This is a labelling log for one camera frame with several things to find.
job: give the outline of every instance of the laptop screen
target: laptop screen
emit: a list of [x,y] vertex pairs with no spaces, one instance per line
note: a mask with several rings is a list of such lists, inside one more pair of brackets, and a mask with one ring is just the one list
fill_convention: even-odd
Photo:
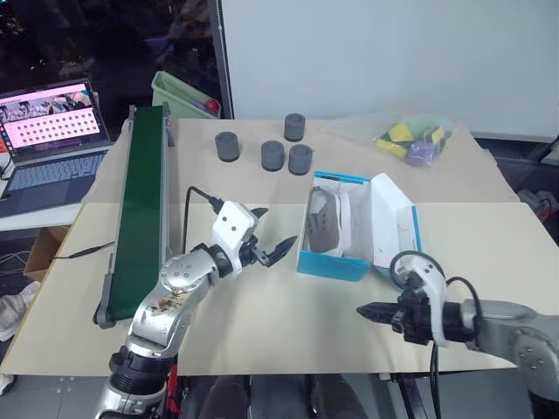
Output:
[[109,142],[85,79],[0,96],[0,136],[14,161]]

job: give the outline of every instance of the red object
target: red object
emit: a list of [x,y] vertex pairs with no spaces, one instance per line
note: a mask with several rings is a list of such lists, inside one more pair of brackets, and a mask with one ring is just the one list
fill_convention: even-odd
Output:
[[173,365],[169,372],[169,378],[167,380],[167,409],[169,412],[177,413],[182,415],[183,412],[181,411],[180,406],[176,403],[176,388],[178,386],[178,374],[177,374],[177,365]]
[[206,106],[206,109],[208,109],[211,113],[217,114],[219,112],[219,102],[215,99],[206,100],[204,106]]
[[4,133],[5,128],[0,126],[0,135],[2,135],[2,141],[0,141],[0,153],[5,153],[6,151],[8,151],[8,148],[6,148],[6,144],[5,142],[3,142],[3,139],[6,137],[6,134]]

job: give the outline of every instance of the white cloth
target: white cloth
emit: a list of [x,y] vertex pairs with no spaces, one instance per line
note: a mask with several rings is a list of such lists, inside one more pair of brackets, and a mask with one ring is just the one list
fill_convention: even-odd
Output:
[[39,282],[33,281],[19,294],[0,297],[0,340],[2,342],[7,341],[16,333],[25,310],[33,301],[40,286]]

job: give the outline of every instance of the purple toy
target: purple toy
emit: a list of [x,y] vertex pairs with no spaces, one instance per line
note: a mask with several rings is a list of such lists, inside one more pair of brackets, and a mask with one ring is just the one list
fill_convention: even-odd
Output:
[[415,165],[431,164],[435,160],[437,146],[432,142],[416,141],[410,145],[406,160]]

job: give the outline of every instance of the gray cylinder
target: gray cylinder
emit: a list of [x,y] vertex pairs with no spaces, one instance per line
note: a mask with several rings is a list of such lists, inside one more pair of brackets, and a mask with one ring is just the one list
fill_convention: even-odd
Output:
[[294,175],[306,175],[313,161],[313,150],[303,144],[297,144],[289,150],[289,171]]
[[290,113],[286,116],[283,136],[288,141],[301,141],[305,134],[305,117],[300,113]]
[[234,133],[219,133],[216,135],[217,156],[227,163],[236,161],[240,155],[237,136]]
[[283,144],[279,141],[266,141],[260,148],[262,154],[262,168],[269,172],[275,172],[283,167],[285,154]]

